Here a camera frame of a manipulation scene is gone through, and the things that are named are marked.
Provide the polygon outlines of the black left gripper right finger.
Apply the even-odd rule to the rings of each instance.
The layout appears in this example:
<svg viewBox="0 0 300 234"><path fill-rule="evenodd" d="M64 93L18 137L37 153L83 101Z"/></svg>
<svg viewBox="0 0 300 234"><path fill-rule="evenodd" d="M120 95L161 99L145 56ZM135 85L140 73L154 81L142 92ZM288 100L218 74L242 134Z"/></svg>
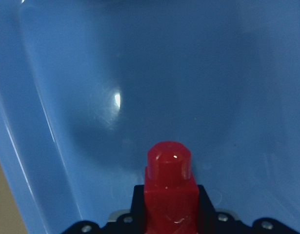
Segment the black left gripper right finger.
<svg viewBox="0 0 300 234"><path fill-rule="evenodd" d="M244 224L232 211L215 209L205 188L198 185L199 205L197 232L199 234L297 234L298 232L282 222L263 217Z"/></svg>

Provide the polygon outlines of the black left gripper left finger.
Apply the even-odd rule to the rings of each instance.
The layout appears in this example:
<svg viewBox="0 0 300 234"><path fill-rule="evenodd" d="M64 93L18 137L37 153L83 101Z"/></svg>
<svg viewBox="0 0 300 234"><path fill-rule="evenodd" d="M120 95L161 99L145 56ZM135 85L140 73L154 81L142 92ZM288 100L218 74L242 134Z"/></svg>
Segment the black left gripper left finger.
<svg viewBox="0 0 300 234"><path fill-rule="evenodd" d="M89 220L82 220L68 227L64 234L143 234L145 233L145 206L143 185L136 185L130 210L114 212L115 219L103 227Z"/></svg>

